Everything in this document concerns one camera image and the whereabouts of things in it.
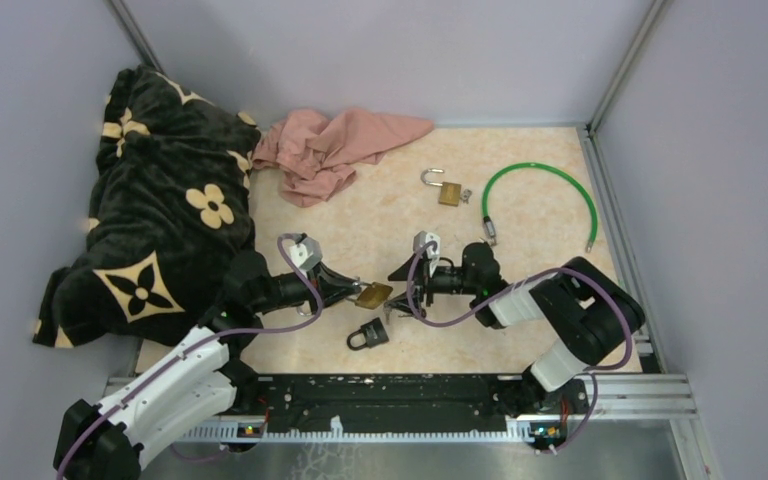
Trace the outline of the large brass padlock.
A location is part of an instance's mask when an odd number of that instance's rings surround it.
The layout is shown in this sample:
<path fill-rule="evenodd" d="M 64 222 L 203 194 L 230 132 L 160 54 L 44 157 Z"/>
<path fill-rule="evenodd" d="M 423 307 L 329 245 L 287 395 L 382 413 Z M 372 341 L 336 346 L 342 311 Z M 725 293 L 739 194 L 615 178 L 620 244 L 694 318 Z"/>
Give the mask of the large brass padlock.
<path fill-rule="evenodd" d="M 356 307 L 375 310 L 381 307 L 391 296 L 393 287 L 387 284 L 372 282 L 359 285 L 360 291 L 349 298 Z"/>

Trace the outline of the black padlock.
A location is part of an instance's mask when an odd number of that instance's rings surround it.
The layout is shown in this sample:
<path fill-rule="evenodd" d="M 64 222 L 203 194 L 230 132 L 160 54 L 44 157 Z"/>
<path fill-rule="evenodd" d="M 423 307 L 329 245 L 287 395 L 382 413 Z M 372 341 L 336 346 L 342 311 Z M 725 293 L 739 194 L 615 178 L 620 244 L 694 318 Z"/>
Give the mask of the black padlock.
<path fill-rule="evenodd" d="M 371 349 L 390 341 L 384 323 L 380 317 L 361 325 L 350 333 L 346 339 L 347 347 L 352 351 Z"/>

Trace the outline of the long-shackle brass padlock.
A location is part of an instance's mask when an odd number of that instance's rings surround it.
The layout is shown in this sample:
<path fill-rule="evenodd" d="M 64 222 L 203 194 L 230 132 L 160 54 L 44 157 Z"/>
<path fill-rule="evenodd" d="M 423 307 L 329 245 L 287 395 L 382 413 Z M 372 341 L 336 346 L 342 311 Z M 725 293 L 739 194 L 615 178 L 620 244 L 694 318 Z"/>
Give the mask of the long-shackle brass padlock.
<path fill-rule="evenodd" d="M 302 317 L 312 317 L 321 314 L 322 309 L 315 303 L 307 303 L 296 308 L 296 313 Z"/>

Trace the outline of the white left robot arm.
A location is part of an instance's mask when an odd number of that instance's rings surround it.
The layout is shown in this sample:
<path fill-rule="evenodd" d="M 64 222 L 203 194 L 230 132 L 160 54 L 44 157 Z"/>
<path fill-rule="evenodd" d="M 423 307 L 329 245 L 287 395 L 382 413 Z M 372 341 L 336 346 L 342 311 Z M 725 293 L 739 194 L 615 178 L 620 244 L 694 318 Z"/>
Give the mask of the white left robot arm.
<path fill-rule="evenodd" d="M 136 479 L 163 450 L 208 418 L 252 411 L 259 374 L 240 358 L 245 338 L 266 335 L 261 315 L 309 304 L 312 313 L 361 293 L 365 283 L 325 266 L 319 253 L 295 245 L 288 274 L 270 274 L 254 250 L 230 264 L 216 302 L 164 356 L 113 394 L 75 402 L 64 414 L 53 465 L 59 479 Z"/>

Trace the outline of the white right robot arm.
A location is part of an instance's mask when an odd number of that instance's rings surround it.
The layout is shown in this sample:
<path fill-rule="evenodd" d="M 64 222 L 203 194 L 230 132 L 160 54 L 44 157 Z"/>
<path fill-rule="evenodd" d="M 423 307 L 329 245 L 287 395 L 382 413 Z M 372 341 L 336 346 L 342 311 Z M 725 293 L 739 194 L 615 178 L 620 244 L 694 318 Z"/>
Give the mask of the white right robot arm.
<path fill-rule="evenodd" d="M 547 321 L 557 339 L 524 372 L 523 398 L 532 410 L 550 411 L 562 398 L 562 386 L 579 373 L 599 369 L 615 349 L 623 348 L 623 363 L 630 359 L 632 336 L 646 322 L 644 310 L 587 259 L 576 256 L 510 283 L 489 244 L 468 244 L 458 265 L 438 254 L 439 245 L 437 240 L 418 241 L 411 258 L 389 274 L 406 290 L 386 307 L 424 321 L 424 309 L 435 296 L 461 295 L 472 300 L 460 318 L 475 318 L 486 328 Z"/>

